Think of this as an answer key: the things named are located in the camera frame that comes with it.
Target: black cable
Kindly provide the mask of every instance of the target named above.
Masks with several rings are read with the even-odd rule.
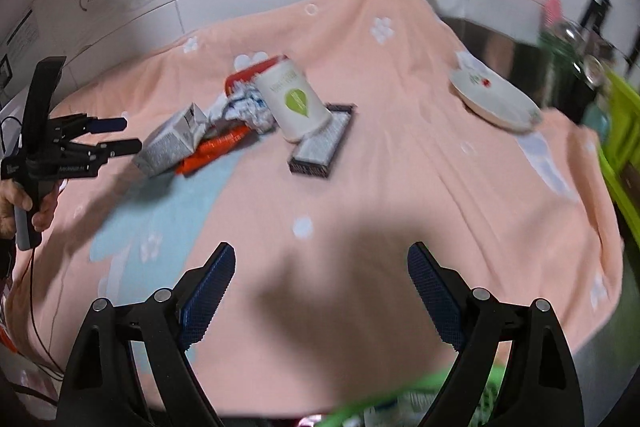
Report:
[[[2,121],[0,121],[0,145],[2,146],[2,155],[6,154],[6,147],[4,145],[4,133],[2,132],[2,126],[4,125],[4,122],[6,122],[7,120],[15,120],[20,125],[20,127],[22,127],[22,122],[13,115],[9,115],[2,118]]]
[[[31,269],[30,269],[30,273],[29,273],[29,309],[30,309],[30,312],[31,312],[31,325],[33,326],[33,331],[36,333],[36,337],[38,338],[38,341],[39,341],[40,345],[42,346],[42,349],[44,349],[44,352],[47,353],[47,356],[49,357],[51,362],[53,362],[53,365],[56,366],[56,369],[60,373],[60,375],[64,375],[65,372],[62,371],[62,368],[58,365],[58,363],[51,356],[51,353],[49,352],[49,349],[47,349],[47,347],[44,345],[44,342],[40,338],[40,334],[38,333],[38,328],[36,328],[36,319],[34,318],[34,315],[33,315],[33,266],[34,266],[35,255],[36,255],[36,249],[32,248],[31,249],[31,260],[30,260]]]
[[[33,396],[34,398],[40,399],[47,403],[50,403],[53,407],[57,407],[58,403],[51,397],[46,394],[42,394],[31,387],[24,387],[23,385],[19,385],[17,383],[12,383],[11,388],[18,394],[27,394],[28,396]]]

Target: orange wrapper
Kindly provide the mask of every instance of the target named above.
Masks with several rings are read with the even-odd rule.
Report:
[[[233,128],[224,136],[216,136],[209,140],[200,142],[196,152],[188,156],[175,169],[176,174],[190,174],[193,171],[204,167],[213,160],[225,155],[233,149],[245,136],[251,132],[246,125]]]

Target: metal screw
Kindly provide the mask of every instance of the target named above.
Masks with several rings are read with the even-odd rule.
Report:
[[[96,299],[94,303],[91,305],[91,308],[94,310],[94,312],[101,312],[106,307],[107,307],[107,299]]]
[[[545,299],[538,299],[536,301],[536,308],[541,312],[548,312],[551,309],[551,304],[549,304],[549,301],[546,301]]]
[[[484,288],[475,288],[472,293],[473,296],[479,301],[488,301],[489,297],[491,297],[491,293],[489,293],[489,291],[485,290]]]
[[[156,293],[154,293],[154,299],[156,300],[156,302],[168,301],[170,297],[171,290],[168,290],[167,288],[162,288],[161,290],[158,290]]]

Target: fruit sticker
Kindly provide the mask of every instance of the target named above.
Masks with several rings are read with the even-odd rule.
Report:
[[[290,89],[284,97],[284,103],[293,112],[309,118],[309,110],[306,107],[306,93],[302,89]]]

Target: peach fabric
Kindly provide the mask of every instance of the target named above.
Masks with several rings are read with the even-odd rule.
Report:
[[[235,57],[259,51],[292,57],[323,100],[358,105],[331,179],[290,174],[292,146],[276,132],[245,151],[206,216],[184,270],[220,241],[238,258],[193,359],[219,413],[327,411],[450,364],[455,352],[407,274],[415,241],[502,301],[548,299],[573,350],[612,314],[622,252],[594,135],[545,113],[538,130],[578,198],[552,192],[516,137],[453,94],[448,74],[463,46],[425,0],[306,0],[190,37],[197,50],[187,53],[184,38],[123,64],[55,115],[126,112],[128,129],[100,140],[144,139],[191,102],[209,107]],[[94,235],[139,180],[130,158],[117,158],[97,180],[71,181],[36,252],[36,323],[60,363],[109,270],[89,260]],[[8,320],[20,349],[47,363],[28,277],[20,283],[28,256],[18,257]],[[149,375],[142,383],[153,403]]]

